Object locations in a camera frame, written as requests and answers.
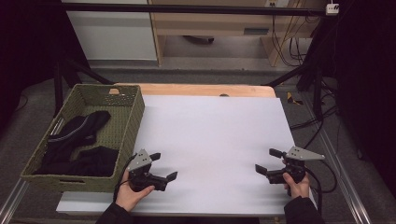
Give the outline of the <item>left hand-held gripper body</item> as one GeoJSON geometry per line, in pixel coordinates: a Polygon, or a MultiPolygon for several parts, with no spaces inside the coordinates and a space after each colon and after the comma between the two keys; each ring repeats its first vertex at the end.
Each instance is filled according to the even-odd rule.
{"type": "Polygon", "coordinates": [[[149,170],[154,162],[145,149],[141,149],[133,155],[127,165],[126,170],[129,172],[129,183],[133,191],[138,192],[146,187],[153,186],[155,190],[165,191],[167,179],[153,175],[149,170]]]}

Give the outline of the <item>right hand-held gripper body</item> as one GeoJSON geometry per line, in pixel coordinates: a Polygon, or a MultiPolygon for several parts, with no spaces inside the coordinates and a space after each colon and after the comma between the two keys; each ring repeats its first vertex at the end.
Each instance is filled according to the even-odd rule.
{"type": "Polygon", "coordinates": [[[288,152],[284,152],[283,158],[286,166],[281,170],[267,171],[265,175],[270,184],[285,184],[283,178],[284,173],[288,173],[296,183],[303,180],[305,176],[305,162],[306,161],[322,161],[325,159],[324,155],[309,151],[301,147],[291,147],[288,152]]]}

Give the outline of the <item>green woven basket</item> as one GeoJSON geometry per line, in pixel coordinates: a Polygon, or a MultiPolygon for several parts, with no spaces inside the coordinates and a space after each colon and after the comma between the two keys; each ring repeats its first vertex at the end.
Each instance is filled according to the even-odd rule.
{"type": "Polygon", "coordinates": [[[21,172],[21,178],[37,187],[54,191],[111,192],[120,181],[126,162],[134,153],[134,144],[143,118],[145,104],[137,85],[114,86],[77,84],[66,97],[33,155],[21,172]],[[92,147],[106,147],[117,151],[114,169],[110,176],[84,175],[39,175],[48,149],[49,137],[58,133],[65,124],[78,116],[87,116],[96,111],[109,113],[109,121],[96,134],[96,142],[90,146],[77,147],[70,159],[92,147]]]}

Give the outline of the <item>dark navy knit vest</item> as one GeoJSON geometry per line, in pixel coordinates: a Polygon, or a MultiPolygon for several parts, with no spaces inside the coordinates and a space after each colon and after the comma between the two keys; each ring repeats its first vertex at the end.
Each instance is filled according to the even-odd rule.
{"type": "Polygon", "coordinates": [[[96,142],[97,132],[110,118],[107,111],[96,111],[68,121],[58,134],[48,138],[42,164],[34,175],[112,176],[118,157],[116,149],[94,147],[80,151],[76,159],[72,158],[79,147],[96,142]]]}

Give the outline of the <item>person's right hand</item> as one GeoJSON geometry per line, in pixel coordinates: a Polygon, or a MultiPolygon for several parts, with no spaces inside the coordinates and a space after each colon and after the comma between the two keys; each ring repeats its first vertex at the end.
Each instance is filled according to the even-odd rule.
{"type": "Polygon", "coordinates": [[[305,174],[303,180],[299,183],[296,183],[288,173],[284,173],[283,178],[286,181],[284,184],[284,189],[290,191],[290,197],[292,199],[296,199],[298,197],[309,197],[310,183],[308,174],[305,174]]]}

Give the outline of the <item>person's left hand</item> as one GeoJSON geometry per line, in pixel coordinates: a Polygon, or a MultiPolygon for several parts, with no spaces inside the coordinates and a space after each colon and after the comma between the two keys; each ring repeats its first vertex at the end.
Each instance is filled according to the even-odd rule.
{"type": "Polygon", "coordinates": [[[153,186],[149,186],[138,192],[133,191],[129,185],[129,172],[125,171],[119,185],[115,204],[127,212],[131,212],[143,198],[154,190],[153,186]]]}

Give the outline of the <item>yellow black tape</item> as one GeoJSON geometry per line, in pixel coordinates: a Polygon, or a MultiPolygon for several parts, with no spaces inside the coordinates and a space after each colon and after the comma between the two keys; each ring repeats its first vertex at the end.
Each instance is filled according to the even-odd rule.
{"type": "Polygon", "coordinates": [[[289,104],[302,105],[304,103],[302,96],[298,92],[287,92],[287,100],[289,104]]]}

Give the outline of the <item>black metal stand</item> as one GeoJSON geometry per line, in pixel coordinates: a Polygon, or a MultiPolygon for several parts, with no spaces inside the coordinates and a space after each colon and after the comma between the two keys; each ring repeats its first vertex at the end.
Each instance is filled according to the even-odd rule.
{"type": "Polygon", "coordinates": [[[64,102],[64,91],[63,91],[63,80],[70,83],[70,87],[73,88],[76,84],[80,83],[81,80],[78,76],[78,72],[87,75],[101,84],[113,85],[114,82],[104,77],[101,77],[97,73],[93,72],[89,67],[83,66],[70,59],[59,61],[54,65],[54,93],[55,93],[55,110],[54,115],[57,115],[61,110],[64,102]]]}
{"type": "Polygon", "coordinates": [[[310,86],[313,86],[312,110],[315,118],[319,121],[324,120],[324,115],[322,113],[320,100],[322,72],[318,61],[319,56],[324,52],[330,33],[331,30],[328,30],[328,23],[325,19],[321,19],[315,29],[311,46],[308,48],[303,63],[287,74],[266,83],[266,86],[276,87],[292,77],[299,76],[300,79],[296,85],[298,91],[307,91],[310,86]]]}

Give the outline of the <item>wooden table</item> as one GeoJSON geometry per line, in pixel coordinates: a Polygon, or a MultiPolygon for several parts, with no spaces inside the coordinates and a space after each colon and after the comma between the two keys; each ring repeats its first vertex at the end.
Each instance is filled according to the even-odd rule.
{"type": "Polygon", "coordinates": [[[224,84],[162,84],[139,83],[143,95],[189,95],[276,98],[269,86],[224,85],[224,84]]]}

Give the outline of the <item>black curtain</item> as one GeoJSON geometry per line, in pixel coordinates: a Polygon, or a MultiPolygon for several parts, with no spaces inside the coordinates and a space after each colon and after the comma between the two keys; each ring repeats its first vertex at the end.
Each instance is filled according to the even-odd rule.
{"type": "Polygon", "coordinates": [[[353,139],[396,188],[396,0],[334,0],[338,104],[353,139]]]}
{"type": "Polygon", "coordinates": [[[62,58],[88,67],[61,0],[0,0],[0,132],[29,86],[52,79],[62,58]]]}

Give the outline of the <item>white cabinet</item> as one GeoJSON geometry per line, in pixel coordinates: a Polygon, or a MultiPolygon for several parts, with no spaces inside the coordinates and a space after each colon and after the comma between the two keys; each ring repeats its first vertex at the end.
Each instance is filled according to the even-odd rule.
{"type": "Polygon", "coordinates": [[[156,61],[148,13],[68,11],[90,61],[156,61]]]}

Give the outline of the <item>light wooden desk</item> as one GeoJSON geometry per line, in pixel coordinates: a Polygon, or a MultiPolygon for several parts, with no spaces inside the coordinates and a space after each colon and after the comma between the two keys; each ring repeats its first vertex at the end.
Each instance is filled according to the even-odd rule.
{"type": "MultiPolygon", "coordinates": [[[[327,0],[148,0],[151,5],[287,7],[324,9],[327,0]]],[[[258,36],[269,63],[281,61],[286,41],[310,38],[318,16],[230,15],[194,13],[153,13],[154,33],[194,36],[258,36]]]]}

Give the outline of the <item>black horizontal bar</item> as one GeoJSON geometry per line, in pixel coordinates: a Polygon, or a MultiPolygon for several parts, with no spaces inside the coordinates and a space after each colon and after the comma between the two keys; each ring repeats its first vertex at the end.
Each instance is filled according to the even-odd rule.
{"type": "Polygon", "coordinates": [[[149,12],[149,13],[194,13],[230,15],[276,15],[276,16],[325,16],[324,9],[287,7],[226,7],[226,6],[184,6],[184,5],[138,5],[138,4],[96,4],[61,3],[70,11],[98,12],[149,12]]]}

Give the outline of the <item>metal floor rail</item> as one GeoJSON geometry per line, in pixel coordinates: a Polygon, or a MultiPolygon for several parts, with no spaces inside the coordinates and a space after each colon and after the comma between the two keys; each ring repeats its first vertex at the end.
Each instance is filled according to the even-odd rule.
{"type": "Polygon", "coordinates": [[[28,187],[29,184],[21,178],[17,181],[6,201],[0,207],[0,224],[9,224],[28,187]]]}
{"type": "Polygon", "coordinates": [[[314,96],[309,93],[301,93],[302,101],[307,109],[312,121],[315,133],[309,138],[305,147],[313,149],[313,143],[318,141],[326,156],[326,161],[334,171],[335,179],[337,180],[337,188],[343,193],[346,204],[354,217],[356,224],[373,224],[369,214],[364,207],[361,197],[352,182],[352,179],[347,172],[346,166],[343,164],[340,157],[340,150],[337,144],[333,144],[326,127],[335,119],[338,125],[341,125],[341,120],[336,117],[338,113],[337,105],[331,95],[325,96],[324,101],[318,99],[319,112],[322,118],[319,119],[314,111],[314,96]]]}

